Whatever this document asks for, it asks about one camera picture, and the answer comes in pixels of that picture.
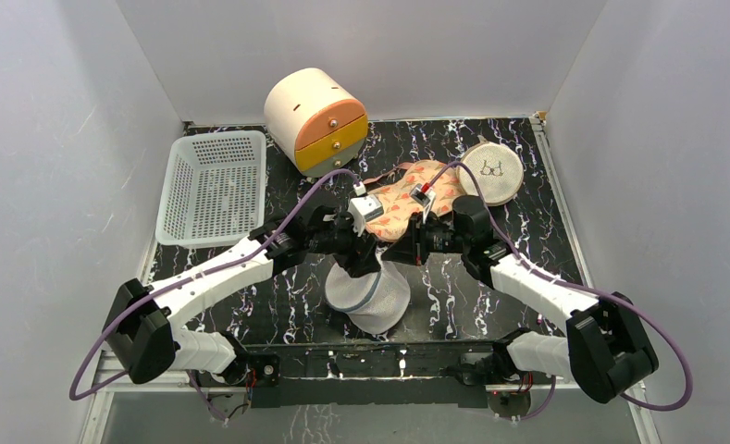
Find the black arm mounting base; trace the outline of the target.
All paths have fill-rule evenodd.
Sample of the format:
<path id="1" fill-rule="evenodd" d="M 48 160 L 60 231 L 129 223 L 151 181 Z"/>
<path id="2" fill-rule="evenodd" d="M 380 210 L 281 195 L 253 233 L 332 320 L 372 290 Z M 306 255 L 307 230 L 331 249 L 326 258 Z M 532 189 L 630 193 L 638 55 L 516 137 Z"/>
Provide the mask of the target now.
<path id="1" fill-rule="evenodd" d="M 252 347 L 230 381 L 192 376 L 224 413 L 234 411 L 236 395 L 255 409 L 451 404 L 508 416 L 539 406 L 548 378 L 504 369 L 487 340 L 354 342 Z"/>

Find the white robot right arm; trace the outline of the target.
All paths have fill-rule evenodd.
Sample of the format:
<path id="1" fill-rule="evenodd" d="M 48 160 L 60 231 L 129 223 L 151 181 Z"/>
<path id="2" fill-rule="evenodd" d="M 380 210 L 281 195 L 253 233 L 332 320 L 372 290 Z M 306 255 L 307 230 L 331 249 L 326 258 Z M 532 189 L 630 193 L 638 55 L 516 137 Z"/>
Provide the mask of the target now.
<path id="1" fill-rule="evenodd" d="M 539 371 L 575 382 L 592 400 L 607 403 L 659 367 L 639 317 L 620 294 L 598 300 L 565 281 L 526 267 L 491 224 L 475 196 L 454 200 L 452 222 L 433 214 L 410 215 L 405 233 L 383 254 L 386 261 L 422 265 L 432 253 L 459 254 L 475 280 L 531 307 L 562 331 L 560 337 L 518 329 L 493 344 L 495 375 L 518 382 Z"/>

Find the white mesh laundry bag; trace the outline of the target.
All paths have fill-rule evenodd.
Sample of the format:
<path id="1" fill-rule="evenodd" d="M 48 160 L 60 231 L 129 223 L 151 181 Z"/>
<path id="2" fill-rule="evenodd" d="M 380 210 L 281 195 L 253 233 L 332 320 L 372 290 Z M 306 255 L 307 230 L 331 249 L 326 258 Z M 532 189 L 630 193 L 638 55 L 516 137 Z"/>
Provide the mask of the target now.
<path id="1" fill-rule="evenodd" d="M 327 305 L 347 315 L 364 333 L 380 335 L 393 328 L 405 314 L 411 300 L 406 277 L 393 262 L 376 253 L 380 270 L 362 277 L 350 277 L 333 265 L 325 281 Z"/>

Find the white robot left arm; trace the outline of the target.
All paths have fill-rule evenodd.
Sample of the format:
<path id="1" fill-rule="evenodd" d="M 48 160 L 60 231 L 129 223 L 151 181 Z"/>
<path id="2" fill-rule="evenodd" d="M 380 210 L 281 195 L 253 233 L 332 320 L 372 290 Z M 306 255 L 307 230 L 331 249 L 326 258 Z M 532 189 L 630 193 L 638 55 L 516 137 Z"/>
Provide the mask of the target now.
<path id="1" fill-rule="evenodd" d="M 310 205 L 274 216 L 222 254 L 175 277 L 144 286 L 120 286 L 106 319 L 106 343 L 134 384 L 167 371 L 206 372 L 240 385 L 263 367 L 229 333 L 191 331 L 187 323 L 233 293 L 300 265 L 309 253 L 331 255 L 352 278 L 380 270 L 377 239 L 365 229 L 383 215 L 371 197 L 354 198 L 347 209 Z"/>

